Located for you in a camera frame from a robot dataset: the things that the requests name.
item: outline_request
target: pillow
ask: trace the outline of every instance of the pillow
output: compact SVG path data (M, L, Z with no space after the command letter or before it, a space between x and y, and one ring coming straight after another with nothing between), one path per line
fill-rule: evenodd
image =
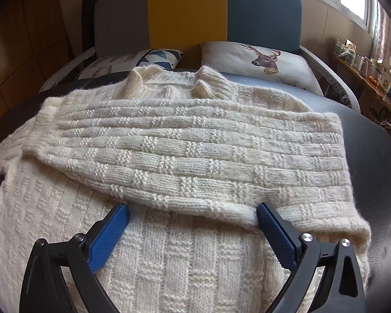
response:
M95 78L117 72L129 72L134 67L156 64L163 69L171 70L176 67L183 52L176 49L141 50L137 54L123 56L101 57L86 67L78 77L80 79Z
M202 43L201 65L222 73L284 83L323 96L307 61L280 50L225 41Z

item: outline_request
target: deer antler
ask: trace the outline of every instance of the deer antler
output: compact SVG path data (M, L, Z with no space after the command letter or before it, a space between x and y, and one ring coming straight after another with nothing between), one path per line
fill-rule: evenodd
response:
M257 50L256 48L253 48L251 45L245 45L244 43L239 43L243 48L246 48L246 49L249 49L249 50L252 50L255 52L256 55L263 55L259 50Z
M268 49L272 55L270 56L280 56L281 55L281 51L280 50L276 50L276 49Z

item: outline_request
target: knit pattern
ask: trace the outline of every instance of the knit pattern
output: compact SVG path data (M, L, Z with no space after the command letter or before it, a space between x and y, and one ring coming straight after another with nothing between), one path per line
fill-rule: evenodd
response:
M49 98L0 144L0 172L8 312L34 241L86 232L116 201L130 223L97 276L120 312L265 311L288 272L257 227L263 201L319 240L348 237L368 277L370 231L353 205L338 117L209 68L136 68L124 82Z

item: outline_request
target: curtain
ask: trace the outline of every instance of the curtain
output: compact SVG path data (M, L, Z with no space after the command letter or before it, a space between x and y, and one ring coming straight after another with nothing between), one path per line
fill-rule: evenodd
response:
M371 56L375 59L383 59L383 64L391 69L391 19L379 3Z

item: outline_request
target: silver bolt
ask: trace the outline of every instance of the silver bolt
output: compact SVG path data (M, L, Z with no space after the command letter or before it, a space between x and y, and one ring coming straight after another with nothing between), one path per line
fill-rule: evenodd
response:
M40 246L43 246L45 244L46 240L43 239L43 238L40 238L38 240L36 240L35 244L38 244Z
M76 235L74 235L73 239L75 241L78 241L78 242L82 242L82 240L84 240L85 238L85 234L84 233L77 233Z
M301 238L307 242L313 241L313 236L310 233L303 233Z
M345 247L349 247L351 245L351 242L349 240L347 240L347 239L342 239L342 240L340 240L340 242Z

